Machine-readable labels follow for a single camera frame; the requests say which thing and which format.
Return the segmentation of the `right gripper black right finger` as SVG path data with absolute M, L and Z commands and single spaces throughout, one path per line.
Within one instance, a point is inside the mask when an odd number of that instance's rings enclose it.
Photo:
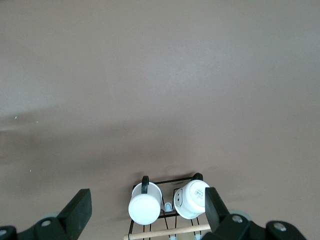
M 205 189 L 205 215 L 211 232 L 204 240 L 266 240 L 267 232 L 239 213 L 231 214 L 216 188 Z

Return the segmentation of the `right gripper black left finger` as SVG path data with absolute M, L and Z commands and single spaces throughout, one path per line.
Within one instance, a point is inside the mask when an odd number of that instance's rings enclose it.
M 77 240 L 92 216 L 90 189 L 81 189 L 56 217 L 39 220 L 18 234 L 20 240 Z

